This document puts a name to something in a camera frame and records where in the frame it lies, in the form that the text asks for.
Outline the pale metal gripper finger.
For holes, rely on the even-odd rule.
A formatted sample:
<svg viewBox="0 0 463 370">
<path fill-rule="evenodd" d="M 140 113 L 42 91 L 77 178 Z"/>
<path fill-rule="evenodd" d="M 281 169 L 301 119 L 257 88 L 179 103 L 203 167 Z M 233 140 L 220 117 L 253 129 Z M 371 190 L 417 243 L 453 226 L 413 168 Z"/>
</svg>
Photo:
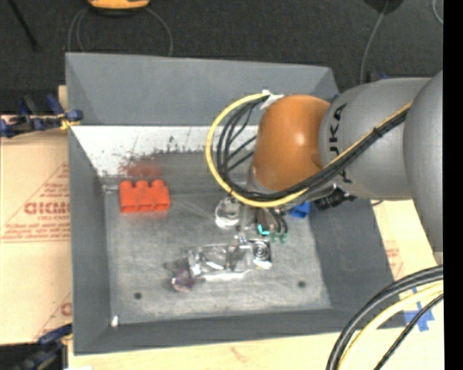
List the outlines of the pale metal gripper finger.
<svg viewBox="0 0 463 370">
<path fill-rule="evenodd" d="M 252 245 L 243 237 L 235 236 L 224 243 L 206 244 L 188 250 L 190 263 L 237 263 L 250 257 Z"/>
<path fill-rule="evenodd" d="M 206 282 L 236 281 L 253 271 L 272 267 L 272 249 L 267 240 L 248 240 L 252 253 L 237 263 L 200 263 L 200 279 Z"/>
</svg>

